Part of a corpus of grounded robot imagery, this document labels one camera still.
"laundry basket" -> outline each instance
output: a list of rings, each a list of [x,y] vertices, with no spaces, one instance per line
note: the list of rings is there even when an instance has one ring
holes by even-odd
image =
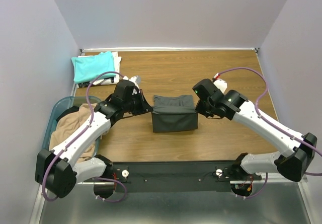
[[[101,100],[97,97],[89,96],[89,100],[91,104],[94,103],[99,103]],[[83,103],[86,103],[86,97],[65,97],[61,100],[59,100],[54,108],[51,111],[51,115],[49,118],[49,122],[47,125],[46,133],[45,133],[45,138],[42,144],[42,148],[49,149],[49,144],[50,144],[50,137],[51,134],[56,130],[57,128],[57,118],[67,109],[71,108],[72,106],[77,106],[80,107]],[[95,149],[93,156],[96,155],[98,147],[100,143],[100,138],[96,139],[96,144],[95,144]]]

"cable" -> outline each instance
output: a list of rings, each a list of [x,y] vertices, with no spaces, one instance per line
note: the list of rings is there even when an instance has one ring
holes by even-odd
[[[116,180],[116,174],[113,173],[112,176],[114,177],[114,180]]]
[[[122,74],[116,72],[116,71],[107,71],[107,72],[104,72],[102,74],[100,74],[99,76],[97,76],[93,81],[91,81],[91,83],[89,84],[89,86],[87,87],[86,89],[86,102],[90,108],[90,111],[91,111],[91,118],[90,118],[90,123],[89,125],[87,125],[77,136],[75,136],[75,138],[73,138],[66,146],[65,146],[65,149],[64,150],[61,150],[55,157],[54,159],[50,162],[50,164],[48,165],[47,169],[46,169],[46,172],[44,174],[44,178],[42,180],[42,196],[45,198],[45,200],[47,201],[55,201],[58,196],[54,197],[54,198],[49,198],[47,193],[46,193],[46,182],[47,182],[47,178],[48,178],[48,175],[49,175],[49,172],[51,170],[51,168],[53,167],[53,165],[55,164],[55,162],[59,159],[59,157],[65,152],[67,151],[67,149],[90,127],[92,121],[93,121],[93,118],[94,118],[94,109],[90,103],[90,99],[89,99],[89,90],[90,90],[90,87],[93,85],[93,82],[96,81],[98,78],[102,77],[103,75],[105,74],[110,74],[110,73],[114,73],[114,74],[118,74],[119,76],[121,77],[124,77]]]
[[[261,189],[259,191],[257,191],[254,195],[250,195],[250,196],[240,196],[240,197],[242,197],[244,199],[251,199],[251,198],[253,198],[255,196],[258,196],[263,191],[264,187],[266,186],[267,180],[268,180],[268,173],[266,173],[266,178],[265,178],[264,184],[262,185],[262,187],[261,187]]]
[[[124,195],[121,198],[117,199],[117,200],[105,199],[105,198],[100,197],[99,195],[96,196],[96,199],[100,199],[100,200],[105,201],[105,202],[120,202],[126,196],[127,189],[126,189],[125,185],[122,182],[120,182],[118,180],[107,179],[107,178],[102,178],[102,177],[95,177],[94,179],[95,180],[104,180],[104,181],[108,181],[108,182],[114,182],[114,183],[116,183],[118,185],[121,185],[123,187],[123,189],[124,189]]]
[[[253,176],[252,176],[251,174],[249,174],[249,176],[250,176],[250,178],[251,178],[251,185],[252,185],[252,183],[253,183],[254,179],[253,179]],[[248,181],[248,180],[246,179],[243,183],[241,183],[241,184],[237,185],[237,186],[238,186],[238,188],[243,187],[243,186],[244,186],[244,184],[245,184],[247,181]]]
[[[254,182],[254,178],[253,178],[253,176],[251,175],[251,179],[252,179],[252,181],[251,181],[251,185],[250,185],[250,187],[252,187],[253,186],[253,182]]]
[[[260,78],[262,78],[262,80],[264,81],[265,83],[265,90],[264,92],[256,99],[256,102],[255,102],[255,111],[257,113],[258,116],[260,116],[261,119],[263,119],[266,123],[268,123],[269,125],[271,125],[273,128],[275,128],[276,130],[280,131],[281,133],[285,134],[286,136],[290,137],[291,139],[293,140],[296,140],[297,142],[307,146],[308,148],[312,149],[313,151],[315,151],[316,153],[318,153],[318,155],[320,155],[322,157],[322,151],[318,150],[317,148],[313,147],[312,145],[310,145],[309,143],[293,136],[292,134],[288,133],[287,131],[283,130],[282,128],[280,128],[279,126],[276,126],[274,123],[270,122],[268,119],[266,119],[265,117],[263,117],[261,114],[260,114],[260,111],[258,109],[258,102],[259,100],[265,96],[265,94],[267,93],[268,91],[268,87],[267,87],[267,83],[266,83],[266,80],[265,78],[259,73],[257,72],[256,70],[252,69],[252,68],[248,68],[248,67],[235,67],[235,68],[231,68],[231,69],[227,69],[227,70],[224,70],[222,72],[219,72],[218,75],[215,77],[215,79],[217,80],[220,75],[226,73],[226,72],[229,72],[229,71],[233,71],[233,70],[236,70],[236,69],[246,69],[246,70],[249,70],[249,71],[252,71],[254,72],[255,74],[257,74]],[[312,175],[312,176],[322,176],[322,173],[310,173],[310,172],[305,172],[305,174],[307,175]]]

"white wall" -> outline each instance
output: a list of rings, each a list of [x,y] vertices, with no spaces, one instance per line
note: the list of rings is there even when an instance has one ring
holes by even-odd
[[[80,48],[259,47],[286,0],[55,0]]]
[[[303,133],[318,137],[322,150],[322,0],[288,0],[260,49],[278,116]],[[311,172],[322,172],[315,156]],[[321,177],[309,177],[313,206],[322,219]]]
[[[0,0],[0,223],[29,222],[51,109],[70,95],[78,47],[54,0]]]

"black fabric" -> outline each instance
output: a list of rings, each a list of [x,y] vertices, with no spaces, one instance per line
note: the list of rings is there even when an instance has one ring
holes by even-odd
[[[179,132],[198,128],[198,113],[191,95],[154,96],[153,101],[153,132]]]
[[[63,111],[63,113],[56,118],[56,121],[58,122],[61,118],[63,118],[64,116],[73,113],[73,112],[78,112],[79,111],[79,107],[77,106],[72,106],[71,108],[68,108],[67,110]]]

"tan cloth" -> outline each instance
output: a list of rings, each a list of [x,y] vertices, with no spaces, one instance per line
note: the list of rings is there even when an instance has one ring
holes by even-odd
[[[50,138],[49,149],[51,150],[55,146],[64,142],[69,136],[71,136],[76,129],[78,129],[91,115],[90,108],[88,104],[82,104],[79,107],[78,112],[69,113],[62,117],[58,124],[56,130],[52,133]],[[94,153],[95,142],[88,147],[88,149],[81,155],[77,160],[77,163],[89,160]]]

